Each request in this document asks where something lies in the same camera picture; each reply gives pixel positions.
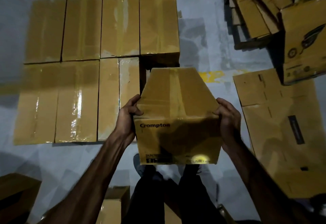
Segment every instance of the gray floor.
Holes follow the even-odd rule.
[[[24,57],[24,40],[28,12],[33,0],[0,0],[0,82],[17,81]],[[266,49],[235,51],[233,37],[225,21],[223,0],[177,0],[181,66],[194,66],[205,76],[215,97],[229,100],[241,110],[232,80],[234,74],[272,68]],[[324,76],[315,80],[323,120],[326,118]],[[52,144],[16,146],[12,134],[18,95],[0,96],[0,175],[18,172],[42,180],[40,192],[29,218],[31,224],[58,203],[76,183],[95,157],[100,144],[57,146]],[[242,121],[242,137],[249,146],[247,126]],[[111,185],[131,185],[133,191],[139,176],[132,158],[137,145],[125,151]],[[159,166],[165,177],[180,179],[176,165]],[[253,202],[230,158],[222,150],[217,165],[204,166],[202,180],[211,200],[222,203],[236,220],[259,219]]]

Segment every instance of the shoe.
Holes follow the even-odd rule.
[[[196,176],[199,171],[200,164],[194,164],[194,165],[185,165],[185,170],[183,173],[183,176],[189,177],[189,176]]]
[[[134,167],[139,176],[144,176],[145,174],[154,174],[156,172],[156,168],[153,165],[141,165],[141,160],[139,154],[135,154],[134,156]]]

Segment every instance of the crompton logo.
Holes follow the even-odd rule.
[[[170,127],[169,123],[160,123],[160,124],[144,124],[141,123],[142,128],[158,128],[158,127]]]

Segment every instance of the black pants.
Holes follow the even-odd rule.
[[[144,175],[136,185],[122,224],[165,223],[164,184],[158,172],[154,175]],[[226,224],[225,219],[211,202],[200,176],[182,176],[175,193],[182,224]]]

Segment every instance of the forearm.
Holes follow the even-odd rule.
[[[95,223],[124,150],[122,138],[113,132],[67,197],[41,223]]]
[[[242,142],[238,131],[229,139],[227,147],[264,224],[310,223],[308,211],[282,192]]]

